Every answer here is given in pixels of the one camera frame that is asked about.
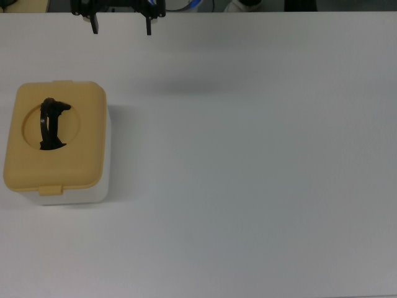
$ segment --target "plastic container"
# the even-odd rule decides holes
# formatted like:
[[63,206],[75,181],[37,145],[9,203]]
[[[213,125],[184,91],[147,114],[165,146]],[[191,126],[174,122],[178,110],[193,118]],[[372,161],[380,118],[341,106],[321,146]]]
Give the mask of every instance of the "plastic container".
[[40,205],[101,201],[109,187],[110,128],[106,94],[96,83],[22,85],[9,132],[5,184]]

